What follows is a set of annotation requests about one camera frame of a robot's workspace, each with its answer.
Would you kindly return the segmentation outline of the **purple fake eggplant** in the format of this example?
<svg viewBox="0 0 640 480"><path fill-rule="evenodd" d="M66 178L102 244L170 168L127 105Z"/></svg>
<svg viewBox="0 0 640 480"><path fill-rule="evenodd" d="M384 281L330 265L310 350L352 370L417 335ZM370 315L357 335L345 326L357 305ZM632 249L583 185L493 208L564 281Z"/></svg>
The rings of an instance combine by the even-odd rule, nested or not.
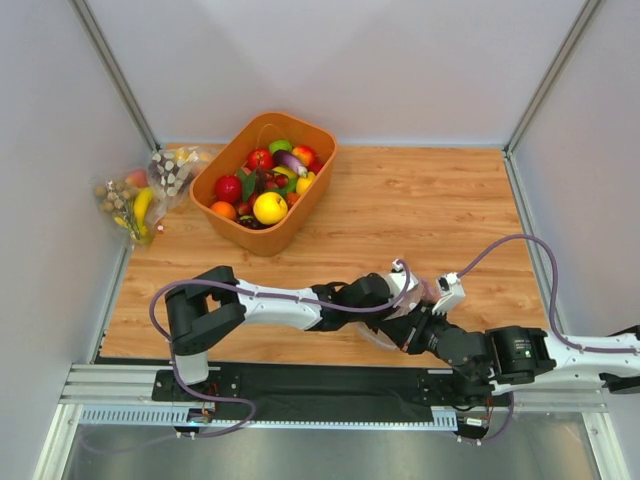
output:
<svg viewBox="0 0 640 480"><path fill-rule="evenodd" d="M283 166L291 170L297 176L302 178L306 178L308 176L307 167L291 152L282 149L276 150L272 154L272 158L278 166Z"/></svg>

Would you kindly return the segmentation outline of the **clear polka dot zip bag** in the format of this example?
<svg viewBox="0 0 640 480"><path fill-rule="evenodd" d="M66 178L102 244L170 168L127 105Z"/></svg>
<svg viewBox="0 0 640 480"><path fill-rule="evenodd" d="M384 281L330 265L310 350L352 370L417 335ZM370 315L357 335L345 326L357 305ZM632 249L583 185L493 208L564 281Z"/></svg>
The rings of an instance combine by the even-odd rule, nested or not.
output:
<svg viewBox="0 0 640 480"><path fill-rule="evenodd" d="M435 304L437 302L439 298L438 288L425 279L422 279L420 277L417 277L417 279L421 284L420 299L418 300L417 304L414 307L409 308L395 307L393 313L386 319L393 319L410 313L416 306L418 306L419 302L422 300L430 304ZM377 329L374 329L373 327L369 327L363 322L356 322L354 328L363 338L367 339L380 348L387 350L399 350L399 348L396 347L386 335L379 332Z"/></svg>

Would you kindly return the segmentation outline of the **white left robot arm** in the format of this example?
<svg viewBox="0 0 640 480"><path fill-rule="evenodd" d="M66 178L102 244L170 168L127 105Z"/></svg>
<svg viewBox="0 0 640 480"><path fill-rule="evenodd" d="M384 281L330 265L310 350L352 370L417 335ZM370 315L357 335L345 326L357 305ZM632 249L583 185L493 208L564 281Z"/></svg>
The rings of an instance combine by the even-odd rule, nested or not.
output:
<svg viewBox="0 0 640 480"><path fill-rule="evenodd" d="M280 325L333 332L351 323L377 328L411 312L426 299L426 285L400 263L384 275L370 273L352 283L330 282L288 290L238 279L229 266L216 267L165 293L174 364L191 386L209 375L208 351L241 325Z"/></svg>

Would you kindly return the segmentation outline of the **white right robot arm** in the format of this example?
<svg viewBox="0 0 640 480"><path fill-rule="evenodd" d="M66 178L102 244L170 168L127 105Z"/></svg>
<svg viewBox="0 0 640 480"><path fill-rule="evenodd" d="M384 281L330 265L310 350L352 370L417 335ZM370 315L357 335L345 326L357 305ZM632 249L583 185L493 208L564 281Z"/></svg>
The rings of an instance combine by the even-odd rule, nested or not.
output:
<svg viewBox="0 0 640 480"><path fill-rule="evenodd" d="M431 353L452 372L421 383L427 397L471 407L517 390L639 391L639 330L606 337L556 336L540 328L508 326L468 332L425 305L400 319L399 347Z"/></svg>

